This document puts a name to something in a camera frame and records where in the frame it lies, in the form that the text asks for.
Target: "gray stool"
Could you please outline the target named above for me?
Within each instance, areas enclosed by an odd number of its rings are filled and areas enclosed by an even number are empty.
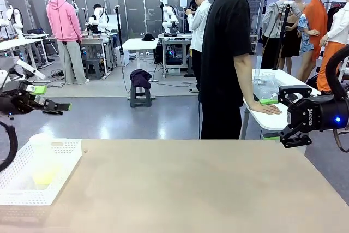
[[[151,90],[149,88],[144,88],[144,92],[136,92],[136,88],[131,82],[131,108],[135,108],[137,106],[152,106]]]
[[[84,60],[82,64],[85,66],[85,74],[88,79],[101,79],[104,76],[103,68],[99,60]]]

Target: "dark jacket on stool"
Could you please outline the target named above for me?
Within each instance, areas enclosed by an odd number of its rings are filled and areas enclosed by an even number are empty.
[[[130,80],[134,87],[143,87],[147,89],[151,87],[151,84],[149,83],[149,79],[151,78],[151,74],[144,71],[143,69],[136,69],[132,71],[130,75]]]

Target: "orange pants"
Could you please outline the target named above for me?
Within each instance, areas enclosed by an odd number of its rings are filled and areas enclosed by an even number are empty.
[[[328,45],[325,48],[325,52],[323,53],[322,62],[320,72],[317,77],[317,89],[319,91],[330,92],[331,89],[327,83],[326,79],[326,66],[330,58],[339,50],[345,47],[344,44],[337,42],[328,42]]]

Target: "person in white shirt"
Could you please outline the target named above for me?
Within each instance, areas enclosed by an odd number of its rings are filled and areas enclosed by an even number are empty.
[[[207,20],[207,15],[211,4],[208,0],[194,0],[198,5],[195,15],[193,15],[190,9],[186,10],[186,15],[188,16],[189,28],[192,30],[191,39],[191,54],[192,54],[192,69],[197,80],[196,88],[191,88],[189,91],[191,93],[198,93],[200,90],[200,76],[201,76],[201,52],[202,52],[202,42],[203,34],[205,31],[205,25]]]
[[[323,53],[320,72],[317,77],[317,89],[322,93],[330,93],[326,79],[326,66],[330,58],[341,50],[348,42],[349,35],[349,3],[333,16],[331,30],[320,40],[320,46],[326,46]]]

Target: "orange garment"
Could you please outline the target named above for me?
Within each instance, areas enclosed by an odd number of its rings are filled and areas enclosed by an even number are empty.
[[[320,72],[317,77],[317,89],[319,91],[330,92],[331,89],[327,83],[326,79],[326,66],[330,58],[337,53],[337,51],[341,50],[345,47],[344,44],[338,42],[328,42],[328,45],[325,48],[325,52],[323,53],[322,62]]]
[[[310,42],[314,45],[314,51],[312,53],[312,60],[316,61],[320,56],[321,47],[319,46],[320,40],[327,34],[327,12],[320,0],[311,0],[306,6],[303,13],[308,19],[310,30],[317,30],[320,35],[310,35]]]

